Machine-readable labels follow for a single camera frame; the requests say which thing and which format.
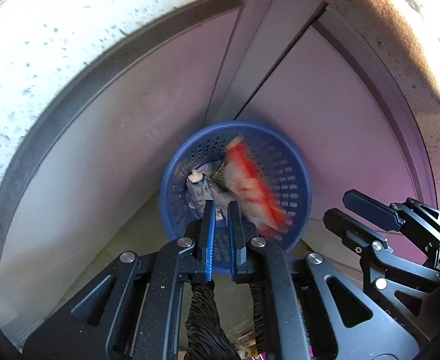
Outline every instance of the cabinet door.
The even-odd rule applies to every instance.
[[[303,239],[336,262],[360,268],[358,256],[322,223],[327,209],[344,209],[347,190],[355,188],[386,204],[417,195],[401,147],[377,102],[313,28],[289,51],[239,119],[270,126],[297,146],[313,189]],[[395,254],[424,261],[400,233],[387,237]]]

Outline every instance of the basket rim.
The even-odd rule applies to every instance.
[[[190,138],[188,138],[175,152],[175,154],[171,157],[170,162],[165,168],[165,171],[163,173],[161,185],[160,185],[160,196],[159,196],[159,203],[160,203],[160,216],[163,222],[163,225],[165,227],[166,233],[168,234],[170,239],[176,239],[178,238],[175,232],[173,231],[173,227],[171,226],[171,222],[169,219],[168,212],[166,210],[166,198],[168,197],[168,180],[170,179],[170,175],[173,172],[173,168],[176,166],[178,160],[183,157],[184,152],[192,145],[192,143],[198,141],[202,137],[206,135],[210,135],[214,131],[220,131],[226,128],[253,128],[255,130],[259,130],[261,132],[267,133],[269,135],[274,136],[276,139],[278,139],[281,143],[283,143],[291,152],[291,154],[295,157],[298,164],[301,167],[301,170],[303,172],[305,186],[306,186],[306,193],[307,193],[307,208],[306,208],[306,214],[304,218],[300,220],[298,223],[298,227],[300,227],[302,230],[306,225],[306,222],[308,218],[310,217],[310,212],[312,209],[312,188],[311,188],[311,181],[310,181],[310,174],[308,172],[308,169],[305,166],[305,161],[303,160],[303,157],[298,152],[298,149],[293,145],[287,138],[285,138],[283,135],[277,133],[276,131],[272,131],[271,129],[251,122],[245,122],[245,121],[236,121],[231,120],[228,122],[220,122],[212,124],[208,127],[202,128],[201,130],[195,132]],[[302,231],[298,232],[298,235],[295,237],[293,242],[285,249],[285,252],[288,253],[293,249],[293,247],[298,243],[302,235]]]

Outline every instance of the metal screw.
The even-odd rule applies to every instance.
[[[178,244],[178,246],[186,248],[186,247],[192,246],[193,245],[193,241],[192,241],[191,238],[181,237],[181,238],[178,238],[177,244]]]
[[[381,290],[384,290],[385,288],[386,288],[386,280],[385,279],[383,279],[382,277],[380,278],[378,278],[378,279],[376,279],[375,280],[375,287],[377,287],[379,290],[381,289]]]
[[[317,266],[318,264],[322,263],[323,257],[321,254],[318,253],[310,253],[307,256],[307,260],[310,262],[310,264]]]
[[[373,241],[372,242],[372,247],[377,251],[380,251],[381,249],[383,249],[383,245],[380,241]]]
[[[265,246],[266,241],[263,238],[255,237],[255,238],[252,238],[250,240],[250,244],[252,244],[252,246],[254,246],[256,248],[257,247],[260,248],[260,247],[264,247]]]
[[[121,254],[120,256],[120,261],[123,263],[131,263],[135,260],[135,253],[133,253],[132,251],[125,251]]]

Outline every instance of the blue trash can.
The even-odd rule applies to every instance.
[[[288,232],[279,233],[273,240],[288,252],[300,240],[310,214],[310,178],[300,154],[288,140],[254,123],[214,124],[192,135],[176,151],[160,187],[160,213],[165,229],[170,239],[183,236],[187,224],[195,220],[185,197],[187,176],[192,169],[223,159],[226,145],[238,135],[243,136],[254,161],[288,215]],[[225,227],[217,226],[215,230],[213,267],[217,273],[230,273],[229,232]]]

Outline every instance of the triangular cutout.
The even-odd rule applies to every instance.
[[[415,317],[420,315],[421,299],[415,298],[414,296],[405,294],[401,291],[395,291],[395,298],[402,302],[403,305],[415,315]]]
[[[90,326],[98,326],[116,280],[113,275],[104,278],[72,309],[72,315]]]
[[[341,284],[337,278],[328,278],[326,284],[340,312],[343,325],[350,328],[372,318],[373,313],[370,309]]]

